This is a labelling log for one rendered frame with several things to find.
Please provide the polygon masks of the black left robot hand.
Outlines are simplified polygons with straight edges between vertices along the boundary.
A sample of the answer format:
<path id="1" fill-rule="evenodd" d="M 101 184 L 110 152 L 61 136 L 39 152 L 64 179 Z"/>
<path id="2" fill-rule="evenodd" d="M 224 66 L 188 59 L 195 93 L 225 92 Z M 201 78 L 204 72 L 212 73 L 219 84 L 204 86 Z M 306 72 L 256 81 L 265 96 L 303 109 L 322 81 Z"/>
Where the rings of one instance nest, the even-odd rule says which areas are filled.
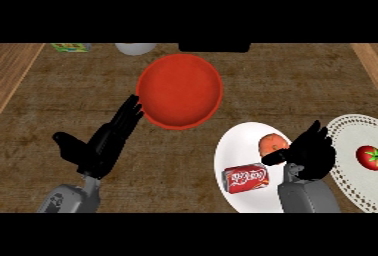
<path id="1" fill-rule="evenodd" d="M 95 179 L 110 174 L 142 117 L 139 97 L 131 95 L 113 120 L 101 126 L 88 143 L 66 132 L 54 134 L 61 157 L 79 166 L 80 174 Z"/>

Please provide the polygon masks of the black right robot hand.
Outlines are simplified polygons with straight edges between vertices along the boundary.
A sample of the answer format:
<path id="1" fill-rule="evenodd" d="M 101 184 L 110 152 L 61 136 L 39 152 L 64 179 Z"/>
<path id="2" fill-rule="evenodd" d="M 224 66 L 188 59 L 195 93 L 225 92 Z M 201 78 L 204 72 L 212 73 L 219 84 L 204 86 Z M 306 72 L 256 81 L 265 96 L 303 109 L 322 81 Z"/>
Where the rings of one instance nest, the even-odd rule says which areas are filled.
<path id="1" fill-rule="evenodd" d="M 336 165 L 336 148 L 328 136 L 328 128 L 315 121 L 311 128 L 293 141 L 289 149 L 280 149 L 262 158 L 262 163 L 274 166 L 283 162 L 303 166 L 296 174 L 302 180 L 320 180 Z"/>

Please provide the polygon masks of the orange squash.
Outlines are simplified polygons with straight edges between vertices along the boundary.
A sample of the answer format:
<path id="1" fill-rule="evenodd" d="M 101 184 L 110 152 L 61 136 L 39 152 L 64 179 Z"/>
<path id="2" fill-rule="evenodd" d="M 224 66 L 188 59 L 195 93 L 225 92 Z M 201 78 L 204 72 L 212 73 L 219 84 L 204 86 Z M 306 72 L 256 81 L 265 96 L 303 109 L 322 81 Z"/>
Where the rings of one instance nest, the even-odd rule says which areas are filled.
<path id="1" fill-rule="evenodd" d="M 290 144 L 284 137 L 277 134 L 271 133 L 262 137 L 259 142 L 259 152 L 260 156 L 265 157 L 268 154 L 274 153 L 280 149 L 289 149 Z"/>

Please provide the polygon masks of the white plate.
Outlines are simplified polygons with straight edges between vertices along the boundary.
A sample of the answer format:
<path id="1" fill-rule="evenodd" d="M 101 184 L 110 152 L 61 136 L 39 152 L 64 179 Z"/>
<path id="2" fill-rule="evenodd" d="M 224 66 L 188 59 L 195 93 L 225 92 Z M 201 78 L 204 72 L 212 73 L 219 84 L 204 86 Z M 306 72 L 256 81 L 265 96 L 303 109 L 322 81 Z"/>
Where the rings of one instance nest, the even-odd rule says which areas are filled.
<path id="1" fill-rule="evenodd" d="M 222 172 L 226 168 L 262 161 L 259 142 L 272 133 L 278 134 L 287 142 L 291 142 L 278 129 L 259 122 L 235 125 L 219 140 L 215 153 L 215 175 L 224 197 L 240 213 L 284 212 L 278 195 L 278 186 L 284 182 L 284 163 L 268 166 L 269 185 L 265 188 L 231 194 L 225 190 L 222 182 Z"/>

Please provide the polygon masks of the red bowl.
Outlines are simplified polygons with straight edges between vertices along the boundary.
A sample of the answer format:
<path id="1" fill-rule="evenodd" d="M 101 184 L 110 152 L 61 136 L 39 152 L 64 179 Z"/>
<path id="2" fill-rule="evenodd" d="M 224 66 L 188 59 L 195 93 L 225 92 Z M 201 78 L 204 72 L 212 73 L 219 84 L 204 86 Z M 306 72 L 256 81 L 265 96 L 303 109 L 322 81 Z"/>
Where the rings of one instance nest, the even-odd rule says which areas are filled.
<path id="1" fill-rule="evenodd" d="M 136 95 L 154 125 L 166 130 L 195 128 L 210 120 L 221 107 L 221 73 L 197 55 L 166 55 L 145 68 Z"/>

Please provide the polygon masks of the red tomato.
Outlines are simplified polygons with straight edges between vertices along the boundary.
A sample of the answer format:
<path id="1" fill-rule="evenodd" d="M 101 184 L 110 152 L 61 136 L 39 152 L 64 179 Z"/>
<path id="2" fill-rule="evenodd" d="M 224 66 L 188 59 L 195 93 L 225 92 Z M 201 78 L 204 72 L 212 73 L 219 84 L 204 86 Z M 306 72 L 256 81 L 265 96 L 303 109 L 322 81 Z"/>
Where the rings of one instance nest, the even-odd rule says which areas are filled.
<path id="1" fill-rule="evenodd" d="M 356 151 L 356 159 L 367 169 L 378 171 L 378 148 L 361 146 Z"/>

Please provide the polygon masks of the white lace placemat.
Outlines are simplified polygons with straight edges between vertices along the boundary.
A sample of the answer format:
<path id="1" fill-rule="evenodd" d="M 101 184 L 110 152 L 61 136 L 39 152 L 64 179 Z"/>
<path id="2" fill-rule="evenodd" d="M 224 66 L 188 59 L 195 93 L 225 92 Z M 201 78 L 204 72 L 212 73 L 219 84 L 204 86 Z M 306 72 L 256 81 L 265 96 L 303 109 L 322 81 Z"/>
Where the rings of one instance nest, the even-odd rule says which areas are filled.
<path id="1" fill-rule="evenodd" d="M 358 160 L 358 150 L 373 146 L 378 150 L 378 119 L 348 114 L 328 123 L 328 136 L 336 148 L 334 181 L 353 204 L 367 213 L 378 213 L 378 170 Z"/>

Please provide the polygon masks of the red soda can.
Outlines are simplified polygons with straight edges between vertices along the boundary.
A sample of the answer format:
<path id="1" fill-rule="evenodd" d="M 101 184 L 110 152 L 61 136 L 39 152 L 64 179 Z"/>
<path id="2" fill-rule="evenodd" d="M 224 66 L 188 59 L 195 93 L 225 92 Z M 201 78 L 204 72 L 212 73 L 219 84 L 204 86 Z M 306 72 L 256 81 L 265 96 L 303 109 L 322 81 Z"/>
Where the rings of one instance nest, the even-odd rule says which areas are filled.
<path id="1" fill-rule="evenodd" d="M 269 172 L 262 163 L 229 167 L 222 172 L 222 184 L 229 194 L 247 192 L 269 185 Z"/>

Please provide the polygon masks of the white round container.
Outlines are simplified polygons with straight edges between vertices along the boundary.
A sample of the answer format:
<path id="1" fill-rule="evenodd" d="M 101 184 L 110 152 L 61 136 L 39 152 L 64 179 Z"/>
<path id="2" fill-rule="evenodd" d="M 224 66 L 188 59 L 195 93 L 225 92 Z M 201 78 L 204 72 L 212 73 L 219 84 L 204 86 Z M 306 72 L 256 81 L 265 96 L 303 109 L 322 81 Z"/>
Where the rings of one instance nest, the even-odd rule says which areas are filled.
<path id="1" fill-rule="evenodd" d="M 120 52 L 131 56 L 139 56 L 147 54 L 157 47 L 156 43 L 117 43 L 117 49 Z"/>

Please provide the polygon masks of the green box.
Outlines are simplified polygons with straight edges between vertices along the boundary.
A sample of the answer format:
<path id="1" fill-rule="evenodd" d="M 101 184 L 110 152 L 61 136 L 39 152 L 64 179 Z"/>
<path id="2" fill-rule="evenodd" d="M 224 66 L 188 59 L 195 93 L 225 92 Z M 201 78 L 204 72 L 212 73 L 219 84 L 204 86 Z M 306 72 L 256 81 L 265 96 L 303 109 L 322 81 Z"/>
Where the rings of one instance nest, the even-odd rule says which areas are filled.
<path id="1" fill-rule="evenodd" d="M 52 43 L 58 52 L 89 52 L 92 49 L 91 43 Z"/>

